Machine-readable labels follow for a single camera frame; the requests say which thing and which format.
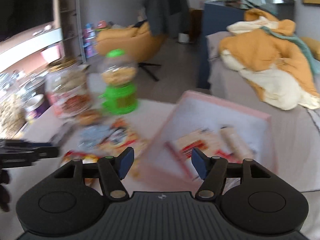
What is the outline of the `round rice cracker packet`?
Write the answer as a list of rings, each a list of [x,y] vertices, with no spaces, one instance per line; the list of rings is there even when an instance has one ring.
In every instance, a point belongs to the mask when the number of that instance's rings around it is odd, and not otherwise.
[[[165,146],[170,153],[182,160],[191,158],[193,148],[198,148],[208,157],[220,156],[229,158],[232,155],[222,139],[209,129],[197,129],[178,139],[167,141]]]

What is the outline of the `long rice cracker packet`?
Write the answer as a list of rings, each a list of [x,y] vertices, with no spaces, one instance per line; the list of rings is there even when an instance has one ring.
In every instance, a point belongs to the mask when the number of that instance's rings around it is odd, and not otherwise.
[[[238,135],[234,127],[222,127],[220,134],[229,149],[239,160],[253,159],[254,153],[247,143]]]

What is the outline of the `yellow snack packet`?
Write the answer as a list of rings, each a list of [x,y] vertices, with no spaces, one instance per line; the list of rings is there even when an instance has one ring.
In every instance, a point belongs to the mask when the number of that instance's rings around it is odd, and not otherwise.
[[[139,158],[146,149],[148,140],[141,137],[123,118],[117,118],[110,127],[110,133],[98,144],[99,150],[117,157],[125,149],[134,149],[135,158]]]

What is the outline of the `glass jar of nuts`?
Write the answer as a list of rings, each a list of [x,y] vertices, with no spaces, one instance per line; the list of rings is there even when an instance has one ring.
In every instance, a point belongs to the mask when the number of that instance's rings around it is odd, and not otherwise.
[[[24,126],[22,102],[16,94],[1,99],[1,139],[12,139]]]

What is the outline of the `blue white snack packet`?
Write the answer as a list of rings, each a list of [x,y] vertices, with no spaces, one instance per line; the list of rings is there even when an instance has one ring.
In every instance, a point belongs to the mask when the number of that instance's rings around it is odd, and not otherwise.
[[[83,128],[79,135],[79,148],[92,150],[111,133],[110,125],[92,125]]]

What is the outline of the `pink cardboard box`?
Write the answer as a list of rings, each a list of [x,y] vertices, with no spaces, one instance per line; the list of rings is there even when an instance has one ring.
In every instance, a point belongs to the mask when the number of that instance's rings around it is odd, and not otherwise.
[[[195,191],[201,183],[193,168],[191,147],[212,157],[236,159],[221,129],[233,128],[253,152],[253,159],[278,171],[271,135],[271,116],[198,92],[185,92],[140,156],[138,180],[156,191]]]

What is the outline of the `purple paper cup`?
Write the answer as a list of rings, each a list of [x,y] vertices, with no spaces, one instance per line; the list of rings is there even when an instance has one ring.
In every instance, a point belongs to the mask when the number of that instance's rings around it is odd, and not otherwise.
[[[25,103],[25,118],[28,122],[38,119],[49,108],[44,94],[37,94]]]

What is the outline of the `small wrapped pastry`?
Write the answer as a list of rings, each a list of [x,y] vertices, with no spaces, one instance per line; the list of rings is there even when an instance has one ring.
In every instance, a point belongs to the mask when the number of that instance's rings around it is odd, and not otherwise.
[[[78,124],[89,126],[97,124],[102,119],[102,115],[96,109],[86,110],[76,117]]]

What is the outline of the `large peanut jar red label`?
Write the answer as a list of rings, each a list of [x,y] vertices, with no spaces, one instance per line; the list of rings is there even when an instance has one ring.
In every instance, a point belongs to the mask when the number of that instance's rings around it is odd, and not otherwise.
[[[87,75],[80,63],[64,57],[47,66],[46,96],[59,118],[71,118],[92,105]]]

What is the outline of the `green gumball candy dispenser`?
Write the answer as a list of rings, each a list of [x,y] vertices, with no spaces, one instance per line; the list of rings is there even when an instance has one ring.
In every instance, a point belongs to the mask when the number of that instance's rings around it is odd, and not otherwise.
[[[100,98],[103,110],[113,115],[131,113],[137,108],[136,62],[122,49],[109,51],[99,65],[99,73],[106,84]]]

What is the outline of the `orange cream blanket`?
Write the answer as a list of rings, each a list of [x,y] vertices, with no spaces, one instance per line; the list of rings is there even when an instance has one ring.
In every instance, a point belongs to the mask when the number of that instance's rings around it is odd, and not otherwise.
[[[284,111],[303,106],[319,109],[313,77],[319,73],[308,46],[295,35],[292,20],[279,20],[260,9],[227,27],[219,43],[224,64],[242,76],[258,98]]]

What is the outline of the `dark hanging jacket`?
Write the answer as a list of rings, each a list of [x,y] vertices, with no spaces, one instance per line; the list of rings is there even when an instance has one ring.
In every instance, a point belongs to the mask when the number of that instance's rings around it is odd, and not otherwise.
[[[153,36],[177,38],[190,27],[187,0],[144,0],[143,7]]]

